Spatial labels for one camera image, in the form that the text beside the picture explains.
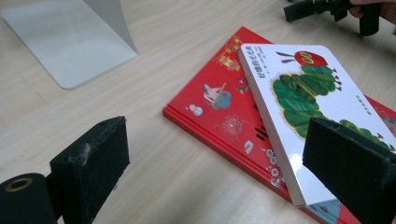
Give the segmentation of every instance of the caterpillar illustration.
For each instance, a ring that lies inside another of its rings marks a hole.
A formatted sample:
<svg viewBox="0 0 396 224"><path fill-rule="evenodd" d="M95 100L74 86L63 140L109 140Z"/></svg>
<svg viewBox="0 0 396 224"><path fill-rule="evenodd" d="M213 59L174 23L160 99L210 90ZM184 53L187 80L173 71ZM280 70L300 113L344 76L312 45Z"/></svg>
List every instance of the caterpillar illustration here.
<svg viewBox="0 0 396 224"><path fill-rule="evenodd" d="M336 70L329 68L326 60L315 53L298 51L294 55L280 52L277 54L293 58L282 60L282 63L296 61L301 65L301 73L282 74L275 79L273 90L277 102L283 108L283 116L287 123L302 138L306 138L311 117L328 119L320 111L317 97L333 91L341 91L342 83L338 80L338 76L334 75ZM339 123L391 150L386 143L380 141L367 129L359 128L346 119L340 120Z"/></svg>

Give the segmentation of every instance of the red caterpillar head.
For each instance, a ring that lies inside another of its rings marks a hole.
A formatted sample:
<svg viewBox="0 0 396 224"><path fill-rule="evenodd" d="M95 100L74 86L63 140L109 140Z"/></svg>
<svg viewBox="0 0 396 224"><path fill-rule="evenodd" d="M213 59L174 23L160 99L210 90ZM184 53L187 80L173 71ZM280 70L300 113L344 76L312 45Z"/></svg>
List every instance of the red caterpillar head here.
<svg viewBox="0 0 396 224"><path fill-rule="evenodd" d="M312 53L309 51L298 51L294 54L294 56L277 52L278 55L280 56L286 56L286 57L294 57L294 59L287 59L287 60L282 60L282 63L289 63L292 61L297 61L300 65L311 65L311 66L326 66L327 62L326 60L320 56L317 55L316 53Z"/></svg>

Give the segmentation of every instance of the cartoon illustration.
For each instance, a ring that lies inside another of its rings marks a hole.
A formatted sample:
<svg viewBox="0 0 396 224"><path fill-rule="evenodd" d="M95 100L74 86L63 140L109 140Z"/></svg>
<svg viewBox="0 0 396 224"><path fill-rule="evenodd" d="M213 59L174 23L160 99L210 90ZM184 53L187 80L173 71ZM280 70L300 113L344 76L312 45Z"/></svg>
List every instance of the cartoon illustration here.
<svg viewBox="0 0 396 224"><path fill-rule="evenodd" d="M248 91L248 82L244 78L238 78L238 83L240 84L239 87L236 89L241 93L244 94Z"/></svg>
<svg viewBox="0 0 396 224"><path fill-rule="evenodd" d="M241 69L239 62L228 55L234 55L241 48L241 45L242 40L238 36L234 36L232 43L227 44L224 51L215 60L221 65L226 66L228 70L239 71Z"/></svg>
<svg viewBox="0 0 396 224"><path fill-rule="evenodd" d="M297 134L302 138L306 138L311 117L327 119L320 111L316 99L317 96L325 96L335 90L341 91L342 83L337 80L337 76L333 75L336 70L326 66L326 60L315 53L298 51L294 56L279 52L277 54L294 58L292 60L282 60L282 63L296 61L301 65L301 72L282 74L275 79L273 81L273 90L278 103L283 108L286 122L294 128ZM380 141L377 136L372 135L367 129L358 128L348 120L343 119L339 123L388 150L394 149L393 146L388 146Z"/></svg>
<svg viewBox="0 0 396 224"><path fill-rule="evenodd" d="M245 151L246 151L246 153L250 154L252 149L253 149L253 143L251 141L246 141L246 143L245 143Z"/></svg>
<svg viewBox="0 0 396 224"><path fill-rule="evenodd" d="M204 114L204 110L197 105L190 105L188 109L192 111L192 113L197 117L200 117Z"/></svg>
<svg viewBox="0 0 396 224"><path fill-rule="evenodd" d="M275 157L275 153L271 148L262 148L262 151L268 156L272 165L268 165L265 167L265 170L269 171L272 178L271 184L277 188L282 188L285 180L282 177L282 174L277 166L277 161Z"/></svg>
<svg viewBox="0 0 396 224"><path fill-rule="evenodd" d="M232 95L224 90L225 86L225 82L220 88L211 88L207 84L204 85L204 98L216 110L228 108L231 104Z"/></svg>
<svg viewBox="0 0 396 224"><path fill-rule="evenodd" d="M378 107L375 107L375 111L378 113L382 121L384 121L385 125L390 129L393 136L396 137L396 120L391 118L386 112L380 110Z"/></svg>
<svg viewBox="0 0 396 224"><path fill-rule="evenodd" d="M242 131L243 124L236 115L230 115L224 118L225 121L218 126L224 130L225 134L230 135L233 140L238 138L238 134Z"/></svg>
<svg viewBox="0 0 396 224"><path fill-rule="evenodd" d="M322 214L322 217L329 223L333 223L334 217L340 217L341 213L341 202L338 200L327 201L324 203L315 203L306 207L313 213Z"/></svg>

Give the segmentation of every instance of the light wood surface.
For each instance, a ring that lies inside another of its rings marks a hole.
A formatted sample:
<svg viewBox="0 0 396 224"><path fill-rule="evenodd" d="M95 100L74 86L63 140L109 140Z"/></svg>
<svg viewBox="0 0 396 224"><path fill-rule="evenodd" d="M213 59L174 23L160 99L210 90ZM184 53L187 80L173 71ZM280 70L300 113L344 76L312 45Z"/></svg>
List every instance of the light wood surface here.
<svg viewBox="0 0 396 224"><path fill-rule="evenodd" d="M26 2L1 0L0 9ZM162 116L240 26L274 43L326 46L365 94L396 109L396 36L388 21L360 38L351 16L336 23L326 12L287 23L286 0L121 4L140 56L71 91L0 20L0 182L48 175L49 161L69 144L123 115L131 165L94 223L315 223Z"/></svg>

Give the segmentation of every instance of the white book cover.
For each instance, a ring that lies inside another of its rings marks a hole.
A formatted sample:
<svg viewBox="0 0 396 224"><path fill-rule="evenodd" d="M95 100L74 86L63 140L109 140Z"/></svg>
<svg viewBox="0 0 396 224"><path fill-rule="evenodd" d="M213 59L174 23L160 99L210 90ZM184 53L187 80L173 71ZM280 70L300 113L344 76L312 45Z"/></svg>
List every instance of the white book cover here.
<svg viewBox="0 0 396 224"><path fill-rule="evenodd" d="M303 166L311 117L344 124L394 151L395 137L327 48L244 44L239 57L294 205L335 199Z"/></svg>

